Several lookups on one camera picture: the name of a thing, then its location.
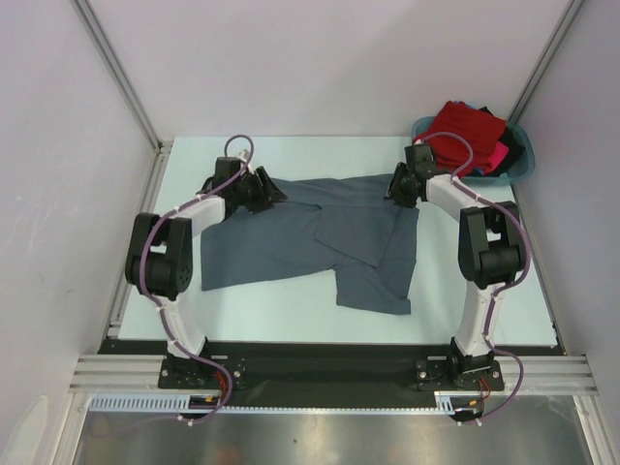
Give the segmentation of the grey-blue t shirt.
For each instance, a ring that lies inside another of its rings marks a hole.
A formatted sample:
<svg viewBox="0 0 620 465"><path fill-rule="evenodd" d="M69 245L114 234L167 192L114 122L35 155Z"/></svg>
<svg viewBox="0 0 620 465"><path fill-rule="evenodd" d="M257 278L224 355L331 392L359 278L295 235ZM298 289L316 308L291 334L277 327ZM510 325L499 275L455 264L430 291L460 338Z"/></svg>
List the grey-blue t shirt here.
<svg viewBox="0 0 620 465"><path fill-rule="evenodd" d="M337 305L411 314L419 212L387 198L390 180L276 180L285 201L259 213L240 207L201 234L202 290L331 270Z"/></svg>

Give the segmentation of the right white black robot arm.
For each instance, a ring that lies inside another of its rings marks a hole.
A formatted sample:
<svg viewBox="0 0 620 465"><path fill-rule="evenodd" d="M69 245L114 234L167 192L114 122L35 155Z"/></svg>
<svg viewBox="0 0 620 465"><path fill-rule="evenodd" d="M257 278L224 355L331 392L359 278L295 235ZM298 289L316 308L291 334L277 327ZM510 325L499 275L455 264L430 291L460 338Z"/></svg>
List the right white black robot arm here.
<svg viewBox="0 0 620 465"><path fill-rule="evenodd" d="M531 263L518 207L491 201L439 169L427 143L406 147L387 197L405 207L430 202L459 227L457 261L467 283L461 322L445 358L417 361L418 389L503 389L495 360L500 353L494 345L496 321L505 291L523 281Z"/></svg>

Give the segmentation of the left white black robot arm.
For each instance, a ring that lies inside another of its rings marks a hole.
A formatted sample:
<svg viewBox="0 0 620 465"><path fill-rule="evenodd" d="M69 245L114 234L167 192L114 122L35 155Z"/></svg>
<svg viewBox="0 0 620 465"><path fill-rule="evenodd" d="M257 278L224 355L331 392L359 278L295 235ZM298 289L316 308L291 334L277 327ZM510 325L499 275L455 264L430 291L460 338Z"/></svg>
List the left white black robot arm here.
<svg viewBox="0 0 620 465"><path fill-rule="evenodd" d="M194 238L244 207L263 212L287 196L265 168L251 168L247 152L220 157L215 171L185 203L163 214L140 213L134 220L125 279L154 307L167 337L167 351L184 358L180 375L191 386L207 385L213 362L201 355L207 342L191 303L182 295L193 279Z"/></svg>

